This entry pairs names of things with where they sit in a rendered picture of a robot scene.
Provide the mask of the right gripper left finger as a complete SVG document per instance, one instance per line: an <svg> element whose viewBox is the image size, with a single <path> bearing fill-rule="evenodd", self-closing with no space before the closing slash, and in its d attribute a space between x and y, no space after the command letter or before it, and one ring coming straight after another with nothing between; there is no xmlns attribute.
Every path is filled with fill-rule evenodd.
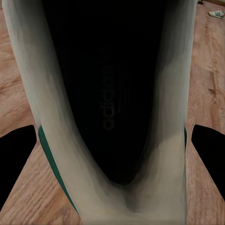
<svg viewBox="0 0 225 225"><path fill-rule="evenodd" d="M33 125L0 138L0 211L37 142Z"/></svg>

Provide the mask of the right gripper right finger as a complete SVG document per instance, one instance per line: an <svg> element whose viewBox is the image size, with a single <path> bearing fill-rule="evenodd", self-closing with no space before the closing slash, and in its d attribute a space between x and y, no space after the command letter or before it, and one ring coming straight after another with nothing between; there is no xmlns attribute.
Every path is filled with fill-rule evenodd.
<svg viewBox="0 0 225 225"><path fill-rule="evenodd" d="M225 201L225 135L194 125L191 142Z"/></svg>

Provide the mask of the gym shoe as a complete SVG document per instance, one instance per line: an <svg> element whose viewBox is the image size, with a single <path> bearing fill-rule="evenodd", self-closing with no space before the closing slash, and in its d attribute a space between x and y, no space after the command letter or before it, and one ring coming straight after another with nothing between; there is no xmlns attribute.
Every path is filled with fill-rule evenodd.
<svg viewBox="0 0 225 225"><path fill-rule="evenodd" d="M222 12L222 9L215 11L215 12L209 12L209 15L215 17L215 18L220 18L223 19L225 17L225 12Z"/></svg>
<svg viewBox="0 0 225 225"><path fill-rule="evenodd" d="M199 1L2 0L41 146L83 225L188 225Z"/></svg>

